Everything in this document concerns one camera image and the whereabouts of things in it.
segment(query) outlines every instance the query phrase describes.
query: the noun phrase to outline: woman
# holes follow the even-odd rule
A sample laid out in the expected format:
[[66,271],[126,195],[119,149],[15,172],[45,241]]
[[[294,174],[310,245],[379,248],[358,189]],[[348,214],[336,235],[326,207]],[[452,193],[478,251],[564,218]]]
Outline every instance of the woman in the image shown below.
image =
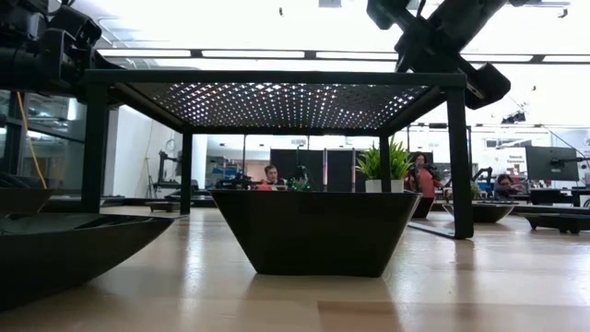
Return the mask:
[[508,174],[498,175],[494,185],[494,196],[496,199],[510,199],[511,195],[523,191],[522,184],[515,184],[513,178]]
[[[425,164],[428,163],[426,155],[420,152],[414,154],[412,157],[411,162],[416,167],[416,172],[418,172],[418,179],[420,189],[422,191],[422,196],[425,198],[434,198],[435,197],[435,187],[441,187],[440,181],[434,178],[434,175],[424,167]],[[405,182],[409,185],[409,187],[416,191],[416,183],[414,177],[411,174],[411,171],[406,174]]]

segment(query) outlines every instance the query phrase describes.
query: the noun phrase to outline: yellow cable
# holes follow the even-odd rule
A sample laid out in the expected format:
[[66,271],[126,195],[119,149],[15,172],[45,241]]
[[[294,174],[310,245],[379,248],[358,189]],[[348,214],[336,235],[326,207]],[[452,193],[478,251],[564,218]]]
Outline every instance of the yellow cable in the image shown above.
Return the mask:
[[43,174],[41,174],[41,168],[39,167],[39,162],[37,161],[37,155],[35,155],[35,148],[33,147],[33,141],[29,137],[29,123],[27,122],[27,115],[25,114],[25,107],[22,105],[22,98],[20,97],[20,92],[17,92],[18,97],[18,108],[20,109],[20,115],[22,116],[22,126],[25,128],[25,135],[29,138],[29,147],[30,147],[30,154],[33,156],[33,161],[35,162],[35,168],[37,169],[37,175],[41,179],[41,183],[43,184],[43,189],[47,189],[47,184],[45,183],[45,178],[43,178]]

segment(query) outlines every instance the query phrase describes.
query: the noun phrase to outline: white pot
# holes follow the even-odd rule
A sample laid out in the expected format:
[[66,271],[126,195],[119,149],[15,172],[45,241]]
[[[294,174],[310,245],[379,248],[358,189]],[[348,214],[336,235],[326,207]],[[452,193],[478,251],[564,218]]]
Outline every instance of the white pot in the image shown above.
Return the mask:
[[[367,180],[365,181],[365,192],[367,193],[381,193],[381,180]],[[404,180],[391,181],[392,193],[404,192]]]

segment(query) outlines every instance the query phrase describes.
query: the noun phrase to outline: wooden floor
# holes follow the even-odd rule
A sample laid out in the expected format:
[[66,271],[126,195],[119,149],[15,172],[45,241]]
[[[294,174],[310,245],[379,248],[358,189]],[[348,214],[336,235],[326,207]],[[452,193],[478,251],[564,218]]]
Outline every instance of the wooden floor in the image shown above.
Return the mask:
[[408,229],[382,279],[268,277],[216,209],[195,209],[88,285],[0,314],[0,331],[588,332],[588,317],[590,232],[514,217],[473,241]]

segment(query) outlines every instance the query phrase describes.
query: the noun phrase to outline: person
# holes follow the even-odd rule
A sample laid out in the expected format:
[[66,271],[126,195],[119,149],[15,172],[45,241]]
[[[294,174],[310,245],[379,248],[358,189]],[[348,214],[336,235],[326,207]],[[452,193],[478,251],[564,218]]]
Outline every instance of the person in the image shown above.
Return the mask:
[[[419,184],[422,190],[422,196],[425,198],[434,198],[435,197],[435,188],[441,187],[443,184],[437,179],[434,178],[434,175],[424,167],[428,164],[428,159],[426,155],[420,152],[414,154],[412,157],[411,162],[418,168],[418,178]],[[414,184],[414,178],[411,176],[410,173],[406,174],[405,181],[409,184],[409,187],[416,187]]]
[[286,185],[285,180],[278,178],[277,167],[268,165],[265,167],[266,182],[273,185]]
[[510,199],[511,195],[518,194],[521,191],[523,191],[523,185],[515,184],[510,175],[498,175],[494,185],[494,197],[496,199]]

